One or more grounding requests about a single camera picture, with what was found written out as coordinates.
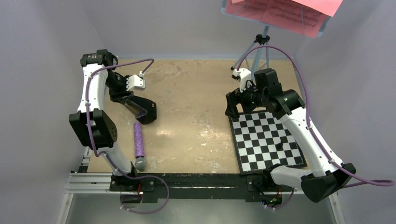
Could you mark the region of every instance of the gray floor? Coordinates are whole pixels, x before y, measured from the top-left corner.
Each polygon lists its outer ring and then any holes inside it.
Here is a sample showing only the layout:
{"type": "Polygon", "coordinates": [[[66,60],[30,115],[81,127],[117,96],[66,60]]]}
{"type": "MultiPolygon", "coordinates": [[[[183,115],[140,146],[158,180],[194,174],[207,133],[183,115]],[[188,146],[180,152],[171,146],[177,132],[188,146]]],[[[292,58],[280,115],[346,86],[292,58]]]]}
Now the gray floor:
{"type": "MultiPolygon", "coordinates": [[[[139,205],[149,210],[158,204],[139,205]]],[[[68,224],[332,224],[335,223],[329,199],[319,203],[305,195],[294,195],[284,208],[272,212],[259,203],[243,200],[185,200],[171,199],[161,211],[139,215],[120,210],[118,195],[75,195],[67,219],[68,224]]]]}

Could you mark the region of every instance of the black bracket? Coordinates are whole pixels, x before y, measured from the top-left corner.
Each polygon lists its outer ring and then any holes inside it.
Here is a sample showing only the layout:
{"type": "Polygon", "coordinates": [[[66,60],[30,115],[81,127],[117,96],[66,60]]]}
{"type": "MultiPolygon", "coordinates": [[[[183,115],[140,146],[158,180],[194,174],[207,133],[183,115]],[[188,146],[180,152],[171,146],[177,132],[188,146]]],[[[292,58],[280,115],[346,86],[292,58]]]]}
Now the black bracket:
{"type": "Polygon", "coordinates": [[[268,41],[269,41],[269,36],[268,36],[268,35],[265,36],[265,37],[263,37],[261,34],[258,34],[258,35],[256,36],[256,40],[253,41],[253,42],[259,43],[260,45],[263,45],[263,44],[265,44],[265,43],[268,42],[268,41]]]}

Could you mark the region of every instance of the black and white checkerboard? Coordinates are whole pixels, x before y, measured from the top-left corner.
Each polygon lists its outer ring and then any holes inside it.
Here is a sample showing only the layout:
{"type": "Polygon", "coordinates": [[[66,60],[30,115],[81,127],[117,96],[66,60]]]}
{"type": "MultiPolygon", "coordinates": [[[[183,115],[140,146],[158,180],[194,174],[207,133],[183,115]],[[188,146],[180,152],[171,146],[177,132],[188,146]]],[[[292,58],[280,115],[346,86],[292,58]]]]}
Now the black and white checkerboard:
{"type": "Polygon", "coordinates": [[[240,114],[238,121],[230,118],[230,125],[241,174],[260,173],[277,163],[307,166],[296,140],[271,113],[240,114]]]}

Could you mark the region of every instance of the tripod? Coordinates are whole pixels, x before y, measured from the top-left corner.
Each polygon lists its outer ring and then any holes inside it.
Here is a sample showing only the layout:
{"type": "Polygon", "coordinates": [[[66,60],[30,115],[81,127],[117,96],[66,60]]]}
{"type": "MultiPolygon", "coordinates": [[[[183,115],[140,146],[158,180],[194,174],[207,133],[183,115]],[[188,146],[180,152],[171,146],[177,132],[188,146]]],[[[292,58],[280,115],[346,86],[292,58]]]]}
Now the tripod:
{"type": "MultiPolygon", "coordinates": [[[[263,33],[262,34],[258,34],[256,36],[255,41],[253,41],[253,43],[250,44],[250,46],[247,48],[245,53],[243,53],[242,56],[235,62],[235,64],[231,67],[231,70],[235,69],[235,67],[238,65],[238,63],[252,49],[252,47],[254,47],[254,45],[256,43],[259,43],[259,45],[268,44],[268,41],[269,41],[269,36],[267,35],[268,29],[269,29],[269,26],[265,26],[263,33]]],[[[250,70],[252,73],[256,72],[257,70],[262,69],[265,65],[267,65],[267,68],[269,68],[269,49],[266,48],[265,49],[265,57],[266,57],[267,61],[262,65],[261,68],[257,69],[257,67],[259,65],[259,62],[260,62],[261,53],[262,53],[262,48],[257,49],[257,53],[256,53],[255,59],[253,61],[251,69],[250,69],[250,66],[249,66],[248,59],[245,58],[245,61],[246,61],[246,64],[247,64],[247,69],[250,70]]]]}

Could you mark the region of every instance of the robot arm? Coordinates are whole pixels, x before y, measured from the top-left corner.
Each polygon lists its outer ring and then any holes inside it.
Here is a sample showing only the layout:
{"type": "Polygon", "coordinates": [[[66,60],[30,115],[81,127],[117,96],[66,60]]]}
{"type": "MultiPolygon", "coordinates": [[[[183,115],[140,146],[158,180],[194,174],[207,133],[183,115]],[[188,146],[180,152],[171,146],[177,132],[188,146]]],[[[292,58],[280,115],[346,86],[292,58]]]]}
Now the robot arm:
{"type": "Polygon", "coordinates": [[[114,60],[118,63],[118,59],[107,50],[98,50],[93,54],[83,55],[80,60],[84,72],[84,86],[78,112],[69,115],[69,122],[78,136],[83,146],[89,146],[92,149],[90,137],[88,134],[87,122],[91,123],[92,135],[97,148],[97,153],[107,156],[118,167],[116,170],[107,157],[104,156],[107,163],[113,169],[113,175],[121,177],[124,173],[136,176],[136,170],[132,162],[121,151],[117,141],[117,128],[104,111],[104,103],[107,92],[110,93],[110,99],[113,102],[123,104],[129,109],[142,124],[151,123],[156,119],[156,104],[148,99],[134,96],[131,91],[133,89],[144,90],[145,80],[144,74],[121,76],[112,70],[102,70],[91,79],[89,88],[89,111],[87,111],[85,101],[85,89],[87,87],[88,78],[96,70],[113,65],[114,60]],[[86,119],[86,113],[90,113],[90,121],[86,119]]]}
{"type": "Polygon", "coordinates": [[[238,103],[241,103],[244,112],[252,112],[257,107],[265,107],[290,131],[311,166],[311,170],[304,170],[276,164],[264,170],[265,184],[287,185],[302,189],[313,202],[319,202],[346,185],[351,177],[327,160],[309,128],[313,129],[337,164],[356,173],[354,166],[350,163],[343,163],[330,149],[313,123],[311,127],[307,127],[304,102],[294,90],[282,90],[275,70],[257,71],[255,73],[256,87],[253,86],[252,81],[248,81],[251,80],[251,73],[247,69],[234,71],[233,78],[240,81],[240,87],[226,95],[226,115],[238,119],[239,113],[236,108],[238,103]]]}

